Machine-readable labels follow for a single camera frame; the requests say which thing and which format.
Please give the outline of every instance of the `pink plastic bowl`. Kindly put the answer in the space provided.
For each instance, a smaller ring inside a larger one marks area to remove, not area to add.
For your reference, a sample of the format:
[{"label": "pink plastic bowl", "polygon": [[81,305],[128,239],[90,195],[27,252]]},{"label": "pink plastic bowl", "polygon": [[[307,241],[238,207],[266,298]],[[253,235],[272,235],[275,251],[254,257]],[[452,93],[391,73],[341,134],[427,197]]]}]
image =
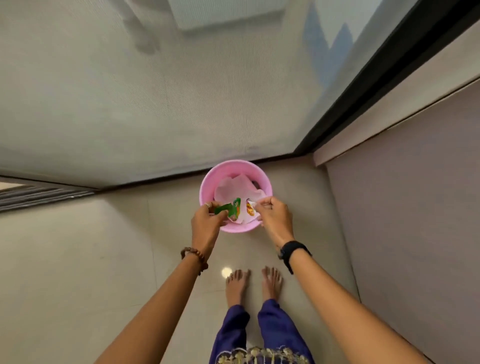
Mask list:
[{"label": "pink plastic bowl", "polygon": [[[241,159],[227,160],[213,167],[205,176],[200,185],[200,205],[213,201],[213,195],[220,181],[226,177],[236,177],[245,174],[251,181],[257,181],[267,196],[272,195],[272,185],[264,171],[251,162]],[[248,224],[236,224],[228,221],[220,230],[226,232],[246,232],[260,225],[259,221],[250,221]]]}]

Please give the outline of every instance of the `foot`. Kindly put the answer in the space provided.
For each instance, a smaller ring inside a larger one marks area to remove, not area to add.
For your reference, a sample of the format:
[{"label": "foot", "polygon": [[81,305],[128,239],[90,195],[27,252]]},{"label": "foot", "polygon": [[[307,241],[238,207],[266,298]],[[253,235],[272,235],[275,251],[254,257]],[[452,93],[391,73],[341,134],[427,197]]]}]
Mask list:
[{"label": "foot", "polygon": [[242,272],[240,269],[236,270],[227,278],[227,305],[228,308],[236,304],[243,305],[243,293],[248,285],[248,278],[250,277],[250,270]]},{"label": "foot", "polygon": [[276,268],[265,267],[262,269],[262,294],[264,302],[266,300],[274,299],[278,301],[280,292],[282,291],[283,278]]}]

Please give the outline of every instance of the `tiled floor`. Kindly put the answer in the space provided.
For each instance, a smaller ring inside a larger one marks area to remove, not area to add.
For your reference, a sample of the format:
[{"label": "tiled floor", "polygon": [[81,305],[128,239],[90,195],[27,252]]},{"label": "tiled floor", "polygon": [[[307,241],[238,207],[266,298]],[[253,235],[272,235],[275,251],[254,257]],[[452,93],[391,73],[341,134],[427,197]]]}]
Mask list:
[{"label": "tiled floor", "polygon": [[[326,172],[311,157],[262,165],[294,212],[315,259],[356,295]],[[0,215],[0,362],[91,363],[135,315],[189,245],[202,176]],[[251,269],[248,341],[261,345],[256,313],[264,265],[281,269],[282,307],[317,363],[346,363],[265,232],[220,233],[163,363],[207,362],[226,312],[221,271]]]}]

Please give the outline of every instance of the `forearm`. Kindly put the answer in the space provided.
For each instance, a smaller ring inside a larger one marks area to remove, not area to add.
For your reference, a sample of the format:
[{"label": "forearm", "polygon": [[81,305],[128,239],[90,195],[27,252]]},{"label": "forearm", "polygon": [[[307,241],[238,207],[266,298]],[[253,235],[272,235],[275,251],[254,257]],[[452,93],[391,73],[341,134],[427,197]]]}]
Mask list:
[{"label": "forearm", "polygon": [[201,264],[187,254],[96,364],[158,364],[192,292]]},{"label": "forearm", "polygon": [[423,356],[339,285],[303,249],[290,265],[352,364],[425,363]]}]

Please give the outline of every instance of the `black wristband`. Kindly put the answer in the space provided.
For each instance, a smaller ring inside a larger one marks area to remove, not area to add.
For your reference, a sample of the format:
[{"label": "black wristband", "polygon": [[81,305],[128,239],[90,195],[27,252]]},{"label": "black wristband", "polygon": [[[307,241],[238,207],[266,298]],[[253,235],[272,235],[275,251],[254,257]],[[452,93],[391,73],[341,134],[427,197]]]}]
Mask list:
[{"label": "black wristband", "polygon": [[305,245],[303,245],[302,243],[299,243],[296,240],[292,240],[291,242],[286,243],[280,249],[280,253],[278,254],[278,259],[283,260],[283,262],[285,263],[285,266],[288,268],[288,271],[290,272],[290,274],[293,274],[292,267],[290,266],[290,257],[292,255],[292,253],[297,249],[303,249],[310,256],[312,256],[312,254],[309,252],[307,247]]}]

